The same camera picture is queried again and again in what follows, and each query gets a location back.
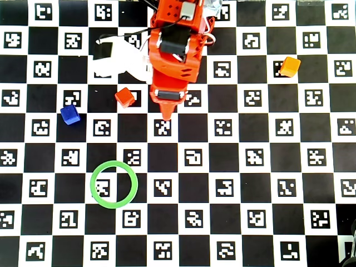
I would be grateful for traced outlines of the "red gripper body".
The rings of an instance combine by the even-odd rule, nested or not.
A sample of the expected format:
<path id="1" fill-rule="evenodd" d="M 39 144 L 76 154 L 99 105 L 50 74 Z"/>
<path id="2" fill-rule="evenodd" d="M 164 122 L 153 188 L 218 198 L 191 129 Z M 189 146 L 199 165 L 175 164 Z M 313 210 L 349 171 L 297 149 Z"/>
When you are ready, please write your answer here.
<path id="1" fill-rule="evenodd" d="M 149 59 L 153 74 L 150 96 L 155 103 L 182 103 L 187 86 L 197 80 L 207 35 L 186 26 L 151 31 Z"/>

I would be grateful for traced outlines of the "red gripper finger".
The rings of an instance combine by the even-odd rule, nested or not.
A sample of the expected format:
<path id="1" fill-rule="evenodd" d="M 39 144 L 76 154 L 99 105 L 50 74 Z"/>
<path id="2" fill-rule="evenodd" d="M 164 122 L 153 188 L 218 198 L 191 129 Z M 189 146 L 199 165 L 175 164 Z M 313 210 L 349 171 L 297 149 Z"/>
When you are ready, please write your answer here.
<path id="1" fill-rule="evenodd" d="M 160 112 L 164 121 L 170 121 L 171 115 L 174 112 L 179 101 L 173 100 L 158 100 L 156 103 L 160 106 Z"/>

